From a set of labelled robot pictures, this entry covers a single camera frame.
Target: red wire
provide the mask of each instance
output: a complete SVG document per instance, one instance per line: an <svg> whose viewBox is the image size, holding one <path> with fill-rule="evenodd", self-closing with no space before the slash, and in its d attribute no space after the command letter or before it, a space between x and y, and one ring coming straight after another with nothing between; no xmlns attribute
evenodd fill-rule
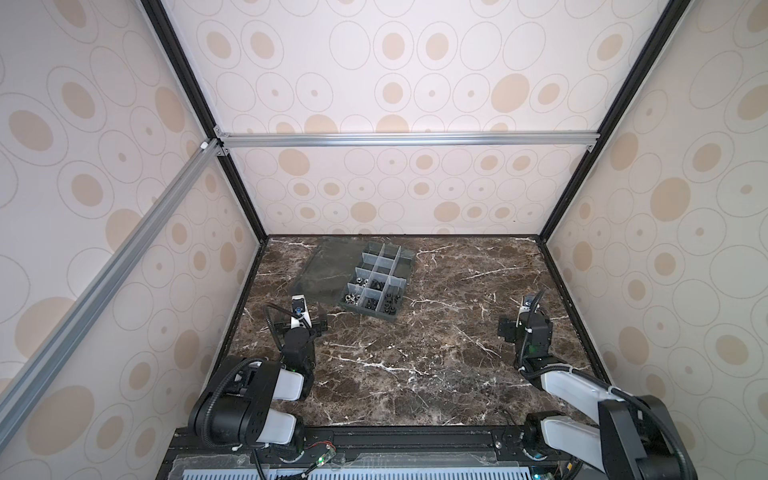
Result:
<svg viewBox="0 0 768 480"><path fill-rule="evenodd" d="M314 446L316 446L316 445L319 445L319 444L321 444L321 443L324 443L324 444L326 444L326 445L329 445L329 446L330 446L330 448L332 448L333 450L336 450L336 447L335 447L335 445L334 445L333 443L331 443L331 442L327 441L327 440L320 440L319 442L314 442L314 443L313 443L312 445L310 445L308 448L309 448L309 449L311 449L312 447L314 447Z"/></svg>

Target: black aluminum frame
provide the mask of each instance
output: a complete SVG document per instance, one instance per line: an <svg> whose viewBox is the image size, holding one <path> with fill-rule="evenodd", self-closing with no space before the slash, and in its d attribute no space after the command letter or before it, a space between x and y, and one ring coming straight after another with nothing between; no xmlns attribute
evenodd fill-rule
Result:
<svg viewBox="0 0 768 480"><path fill-rule="evenodd" d="M161 0L141 0L141 4L144 6L147 17L157 33L157 38L160 40L161 45L163 45L165 54L176 72L184 93L187 94L187 98L194 109L197 119L200 121L200 125L203 127L204 133L208 138L216 138L221 143L221 139L219 139L216 132L216 119L214 119L213 114L210 112L208 103L205 101L205 95L203 95L203 91L200 89L200 84L197 83L197 78L194 76L190 62L184 54L184 49L179 42L179 38L176 36L174 27L170 23L170 18L168 18L168 13L166 13ZM232 190L240 202L240 206L243 208L243 212L251 228L253 228L253 232L256 233L259 243L264 244L266 243L264 226L246 191L243 179L237 173L232 156L226 148L223 151L225 155L219 157L221 168L224 170L224 174L227 175Z"/></svg>
<svg viewBox="0 0 768 480"><path fill-rule="evenodd" d="M347 462L360 455L391 454L471 454L490 461L517 462L539 472L553 472L559 462L571 459L567 453L549 449L540 461L530 459L520 446L522 428L516 425L488 426L329 426L306 427L306 444L328 440ZM174 460L199 455L249 455L248 450L233 453L231 449L210 450L187 428L178 429L165 453L156 480L165 480ZM286 463L279 457L258 452L259 461L273 468L307 468L316 454L306 454L297 462Z"/></svg>
<svg viewBox="0 0 768 480"><path fill-rule="evenodd" d="M205 134L210 138L217 138L216 121L211 114L205 97L197 79L194 76L194 72L189 64L189 61L184 54L184 50L181 47L178 37L170 23L170 19L165 11L165 8L161 4L161 0L141 0L142 5L150 19L152 26L154 27L161 44L171 65L178 76L179 82L187 94L192 108L195 111L200 123L203 126ZM600 133L600 139L595 146L590 149L581 159L574 175L568 182L563 194L558 200L552 214L548 218L544 228L539 235L508 235L508 236L493 236L490 237L529 237L536 241L541 255L544 258L545 264L552 275L555 284L557 285L558 292L562 296L565 308L568 315L571 317L571 321L576 329L584 351L590 360L594 374L604 381L609 381L606 370L602 365L600 356L597 350L594 348L588 334L584 327L583 320L576 310L573 300L568 293L568 288L565 286L562 277L552 259L549 249L547 247L547 241L554 232L556 226L561 221L568 209L570 203L576 196L581 185L584 183L587 175L594 165L594 162L599 157L600 153L606 147L611 134L616 129L621 118L624 116L627 108L632 102L635 94L643 84L648 72L653 67L655 61L658 59L659 54L667 43L667 39L670 37L678 22L682 18L682 15L686 11L690 0L670 0L667 7L662 12L657 24L654 26L645 46L643 47L640 55L638 56L635 64L630 70L627 79L619 90L617 97L608 110L605 119L602 121L598 132ZM261 260L266 253L266 248L269 244L269 239L272 237L266 234L263 225L258 217L255 207L246 191L245 184L242 178L235 168L235 164L232 157L227 152L225 157L220 157L221 167L223 168L227 179L230 181L232 188L237 195L237 199L240 202L246 217L256 233L260 243L257 258L253 262L251 271L245 281L243 294L237 303L237 307L233 313L233 318L230 321L229 328L227 330L226 338L222 345L221 351L218 353L216 366L218 366L226 355L227 350L231 344L232 336L237 330L237 324L242 316L245 302L249 296L250 289L253 285L253 279L256 276ZM398 235L390 235L387 237L400 237ZM442 235L419 235L418 237L443 237ZM485 235L474 235L470 237L486 237ZM491 452L493 451L497 458L503 460L517 460L521 465L536 464L543 465L541 462L530 462L525 457L520 458L519 450L514 447L512 442L513 438L519 435L519 427L508 426L472 426L472 427L451 427L451 426L433 426L433 427L412 427L412 426L370 426L370 427L310 427L307 429L307 438L323 438L323 435L333 434L334 438L343 439L339 443L339 450L341 452L349 453L354 456L360 452ZM497 448L497 443L500 442L501 448ZM157 478L165 478L165 475L170 471L173 460L178 455L186 454L212 454L214 452L206 450L197 441L197 437L192 436L186 429L180 429L174 437L170 448L168 449L166 456L163 460L161 470L158 472Z"/></svg>
<svg viewBox="0 0 768 480"><path fill-rule="evenodd" d="M591 150L587 150L587 153L581 158L576 171L571 179L568 181L568 185L563 190L563 194L558 199L558 202L554 206L554 210L547 219L544 228L541 230L539 237L544 243L547 243L554 233L554 229L557 228L560 220L565 215L566 210L571 205L576 193L581 185L587 179L589 172L594 165L594 162L600 157L600 153L603 151L608 141L611 139L611 134L614 133L624 113L629 108L635 94L642 86L648 72L654 66L654 63L659 58L659 54L664 49L672 32L677 27L678 22L683 17L686 8L690 0L670 0L667 3L667 7L661 12L658 22L654 26L648 36L648 40L645 42L645 46L637 57L637 60L632 65L632 69L621 85L614 103L611 104L611 108L608 109L605 118L603 119L598 133L600 137L597 143Z"/></svg>

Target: brown marble tabletop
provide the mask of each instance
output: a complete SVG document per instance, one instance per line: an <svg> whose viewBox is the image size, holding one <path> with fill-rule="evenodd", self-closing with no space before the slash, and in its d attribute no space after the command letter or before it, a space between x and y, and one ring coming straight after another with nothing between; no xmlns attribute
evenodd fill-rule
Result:
<svg viewBox="0 0 768 480"><path fill-rule="evenodd" d="M496 336L498 317L517 316L526 293L543 287L554 320L551 351L589 370L587 357L533 240L507 237L363 237L416 252L395 323L323 306L329 330L316 341L310 397L273 402L307 425L520 425L530 412L587 419L539 391L512 366L515 347ZM275 359L261 313L290 306L288 287L315 237L270 239L230 353Z"/></svg>

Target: wallpaper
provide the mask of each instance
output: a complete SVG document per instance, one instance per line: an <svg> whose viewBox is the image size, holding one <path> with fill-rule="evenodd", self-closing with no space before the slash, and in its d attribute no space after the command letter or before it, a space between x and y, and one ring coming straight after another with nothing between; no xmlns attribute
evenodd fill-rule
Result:
<svg viewBox="0 0 768 480"><path fill-rule="evenodd" d="M267 233L541 231L584 145L234 148Z"/></svg>
<svg viewBox="0 0 768 480"><path fill-rule="evenodd" d="M1 392L202 137L129 0L0 11Z"/></svg>
<svg viewBox="0 0 768 480"><path fill-rule="evenodd" d="M165 0L222 130L587 130L666 0Z"/></svg>
<svg viewBox="0 0 768 480"><path fill-rule="evenodd" d="M699 478L768 471L768 1L705 0L549 245L613 380Z"/></svg>
<svg viewBox="0 0 768 480"><path fill-rule="evenodd" d="M154 479L256 246L211 161L0 455L0 478Z"/></svg>

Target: compartment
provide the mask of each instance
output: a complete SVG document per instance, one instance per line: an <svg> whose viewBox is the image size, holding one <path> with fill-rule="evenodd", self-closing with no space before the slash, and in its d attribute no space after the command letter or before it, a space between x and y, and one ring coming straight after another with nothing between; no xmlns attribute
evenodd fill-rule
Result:
<svg viewBox="0 0 768 480"><path fill-rule="evenodd" d="M355 313L394 321L414 258L412 251L399 245L369 242L360 254L359 264L349 278L339 305Z"/></svg>

